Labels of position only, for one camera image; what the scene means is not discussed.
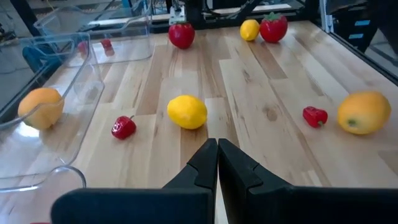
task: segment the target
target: wooden tabletop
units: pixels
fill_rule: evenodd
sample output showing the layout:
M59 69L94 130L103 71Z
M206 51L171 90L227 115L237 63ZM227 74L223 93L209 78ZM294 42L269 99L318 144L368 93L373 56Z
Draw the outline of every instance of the wooden tabletop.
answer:
M245 42L239 28L197 31L188 50L153 36L151 58L102 65L105 89L74 163L89 187L158 188L207 138L227 138L295 185L398 187L398 114L375 134L355 136L336 122L349 93L381 91L398 110L398 88L310 22L290 22L279 44ZM208 109L196 131L171 122L169 100L191 94ZM329 113L324 128L306 106ZM111 135L118 116L135 115L137 133Z

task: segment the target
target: lemon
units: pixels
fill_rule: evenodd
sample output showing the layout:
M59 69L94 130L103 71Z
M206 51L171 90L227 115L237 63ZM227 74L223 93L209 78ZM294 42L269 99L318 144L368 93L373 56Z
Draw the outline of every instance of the lemon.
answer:
M174 123L185 129L199 128L207 120L204 102L190 95L181 95L170 100L167 114Z
M241 25L241 37L246 41L254 40L260 31L260 24L255 19L248 19Z

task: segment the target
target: toy fruit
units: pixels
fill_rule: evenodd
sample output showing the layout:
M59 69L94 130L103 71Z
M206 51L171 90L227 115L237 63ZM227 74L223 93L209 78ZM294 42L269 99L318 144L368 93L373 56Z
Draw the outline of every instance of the toy fruit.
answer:
M77 45L77 49L80 52L80 56L82 58L85 58L87 56L87 51L88 51L88 44L87 41L82 41Z
M207 120L206 105L197 97L181 95L170 100L167 105L170 119L185 129L196 129Z
M337 120L349 133L369 134L381 129L390 114L386 97L376 91L362 91L344 99L338 108Z
M195 30L190 23L178 23L169 27L169 39L171 43L180 48L187 49L195 38Z
M320 128L328 121L328 113L313 106L304 108L303 117L313 128Z
M287 32L287 19L273 12L266 16L260 24L261 37L269 43L278 43Z
M137 126L132 121L132 117L120 116L116 119L112 127L112 135L120 140L126 139L130 135L136 132Z
M62 115L64 101L53 88L32 90L19 103L18 116L33 113L24 119L26 125L43 130L54 125Z
M260 24L255 19L248 19L241 25L241 37L246 41L254 40L260 31Z
M103 40L101 40L101 44L102 44L102 47L104 48L105 55L107 57L110 57L110 56L114 55L114 49L113 49L111 40L103 39Z

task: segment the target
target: plastic container rim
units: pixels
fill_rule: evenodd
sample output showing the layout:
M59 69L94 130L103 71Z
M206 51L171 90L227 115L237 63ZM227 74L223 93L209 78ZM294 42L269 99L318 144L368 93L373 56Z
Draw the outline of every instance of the plastic container rim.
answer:
M83 188L86 188L87 186L87 181L86 181L86 177L84 176L84 174L78 170L75 167L72 166L58 166L56 168L54 168L53 170L51 170L47 176L45 177L44 180L42 180L41 182L37 183L37 184L33 184L33 185L27 185L27 186L22 186L22 187L6 187L6 188L0 188L0 194L4 194L4 193L11 193L11 192L23 192L23 191L29 191L29 190L36 190L41 188L42 185L44 185L44 183L47 181L47 179L51 176L51 175L55 175L57 172L59 172L60 170L71 170L73 172L75 172L81 179L81 185Z
M149 7L146 9L145 13L143 13L140 16L128 17L128 20L124 23L124 25L122 27L117 28L117 29L107 29L107 30L111 30L112 32L117 32L119 30L120 31L124 30L131 22L138 21L141 18L145 18L145 17L149 16L151 7L152 6L149 5ZM54 11L50 12L49 14L47 14L46 16L44 16L43 18L40 18L37 22L34 23L34 26L36 27L36 29L39 29L39 30L44 29L44 26L42 24L48 23L47 20L49 18L55 16L55 14L58 11L64 11L66 9L70 9L71 11L78 11L78 12L80 12L82 14L86 14L86 15L91 15L91 14L101 15L101 14L105 14L105 13L123 11L123 10L128 10L128 9L130 9L132 11L135 11L137 8L138 8L138 4L134 8L133 7L129 7L129 8L122 8L122 9L113 9L113 10L106 10L106 11L103 11L103 12L85 12L85 11L81 10L79 7L76 7L76 6L65 6L65 7L57 8L56 10L54 10ZM97 24L100 25L100 23L96 23L96 21L97 20L93 20L93 21L89 22L87 25L97 25ZM89 33L89 34L103 34L104 33L103 30L98 30L98 31L89 30L89 31L86 31L86 32Z
M0 129L2 128L6 128L6 127L10 127L13 126L17 123L22 122L25 118L27 118L28 116L34 114L40 107L42 106L47 106L47 105L54 105L57 106L59 103L63 102L65 99L65 96L67 96L67 94L69 93L69 91L72 89L73 84L76 82L76 79L78 77L78 74L82 71L82 69L86 66L87 61L89 61L91 59L91 51L90 51L90 36L86 33L75 33L75 34L57 34L57 35L51 35L50 37L53 39L56 39L57 37L73 37L73 36L82 36L85 35L88 37L88 44L87 46L89 47L89 49L87 50L87 58L84 59L82 65L79 67L78 71L76 72L76 75L73 77L71 83L69 84L68 88L65 90L65 92L63 93L61 99L56 102L56 103L39 103L34 109L32 109L29 113L25 114L24 116L18 116L17 118L11 120L11 121L7 121L5 123L0 124ZM22 38L19 39L20 40L35 40L35 39L45 39L46 37L33 37L33 38ZM37 42L37 44L46 44L46 41L40 41Z

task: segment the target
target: red fruit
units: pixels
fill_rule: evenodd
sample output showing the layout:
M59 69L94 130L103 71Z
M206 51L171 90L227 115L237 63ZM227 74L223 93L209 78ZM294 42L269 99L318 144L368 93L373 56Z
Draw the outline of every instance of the red fruit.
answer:
M105 50L105 55L106 55L107 57L113 56L113 55L114 55L114 50L113 50L113 48L106 49L106 50Z
M195 38L195 30L189 23L171 25L169 28L169 39L171 43L180 48L187 49Z
M79 52L80 52L81 54L86 55L86 54L87 54L87 49L88 49L87 41L82 41L82 42L80 42L80 43L77 45L77 49L79 50Z
M287 19L281 14L273 12L266 16L260 24L260 35L270 43L278 43L287 32Z
M112 135L115 138L123 140L136 132L137 126L131 120L132 117L121 116L117 118L112 127Z
M328 113L313 106L308 106L303 110L303 117L313 128L322 127L328 121Z
M109 40L109 39L103 39L103 40L101 40L101 44L102 44L102 47L103 47L104 49L108 49L108 48L111 48L111 47L112 47L111 40Z

